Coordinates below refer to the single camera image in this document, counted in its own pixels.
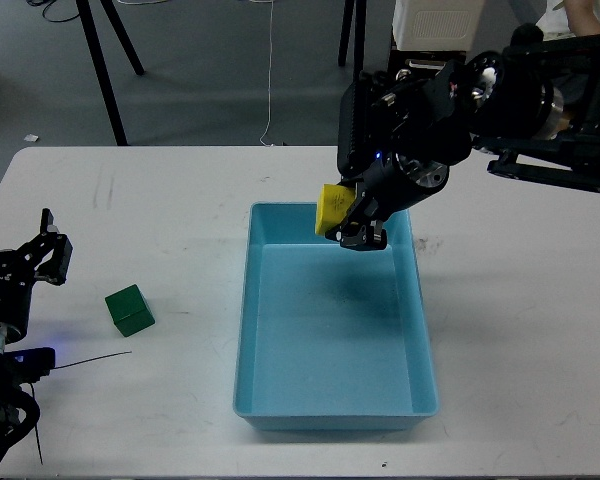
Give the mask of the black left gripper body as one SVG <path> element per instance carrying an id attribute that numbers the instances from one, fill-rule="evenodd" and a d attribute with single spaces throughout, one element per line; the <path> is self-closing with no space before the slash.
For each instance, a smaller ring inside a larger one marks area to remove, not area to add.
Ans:
<path id="1" fill-rule="evenodd" d="M 32 289 L 33 267 L 17 250 L 0 250 L 0 323 L 7 344 L 27 334 Z"/>

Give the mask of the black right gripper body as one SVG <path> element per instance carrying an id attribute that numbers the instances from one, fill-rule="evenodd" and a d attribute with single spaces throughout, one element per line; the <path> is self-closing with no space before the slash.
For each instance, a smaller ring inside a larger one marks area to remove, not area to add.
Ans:
<path id="1" fill-rule="evenodd" d="M 387 221 L 440 192 L 449 179 L 450 167 L 436 161 L 408 159 L 397 153 L 378 152 L 361 174 L 348 179 L 356 198 L 347 211 L 352 224 Z"/>

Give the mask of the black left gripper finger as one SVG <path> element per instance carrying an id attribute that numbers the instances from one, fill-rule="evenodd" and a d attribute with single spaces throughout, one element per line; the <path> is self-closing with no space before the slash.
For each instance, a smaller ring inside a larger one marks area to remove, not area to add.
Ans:
<path id="1" fill-rule="evenodd" d="M 73 246 L 54 225 L 49 208 L 41 212 L 39 233 L 17 250 L 17 272 L 26 283 L 43 281 L 54 286 L 66 282 Z"/>

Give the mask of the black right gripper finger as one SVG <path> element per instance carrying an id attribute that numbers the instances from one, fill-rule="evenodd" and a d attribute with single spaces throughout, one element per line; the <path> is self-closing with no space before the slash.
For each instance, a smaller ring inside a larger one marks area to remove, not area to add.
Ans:
<path id="1" fill-rule="evenodd" d="M 388 234 L 386 220 L 378 215 L 375 200 L 356 200 L 343 220 L 329 228 L 324 236 L 341 247 L 355 251 L 384 250 Z"/>
<path id="2" fill-rule="evenodd" d="M 361 184 L 362 180 L 359 177 L 342 177 L 338 183 L 338 186 L 343 196 L 347 198 L 358 198 L 363 192 Z"/>

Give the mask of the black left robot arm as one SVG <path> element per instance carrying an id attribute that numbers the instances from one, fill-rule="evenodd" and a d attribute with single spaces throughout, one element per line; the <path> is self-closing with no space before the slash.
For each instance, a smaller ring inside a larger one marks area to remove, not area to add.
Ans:
<path id="1" fill-rule="evenodd" d="M 0 250 L 0 463 L 11 447 L 37 427 L 40 407 L 22 389 L 55 367 L 51 347 L 7 352 L 25 338 L 33 287 L 38 282 L 66 282 L 72 244 L 58 231 L 54 217 L 42 210 L 39 233 L 17 249 Z"/>

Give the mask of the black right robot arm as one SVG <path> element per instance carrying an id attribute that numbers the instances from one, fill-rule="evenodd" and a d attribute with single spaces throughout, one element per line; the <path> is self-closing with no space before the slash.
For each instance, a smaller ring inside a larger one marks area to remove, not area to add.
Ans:
<path id="1" fill-rule="evenodd" d="M 361 74 L 340 104 L 340 181 L 315 231 L 381 250 L 385 223 L 440 192 L 474 150 L 492 174 L 600 193 L 600 35 L 513 45 L 434 76 Z"/>

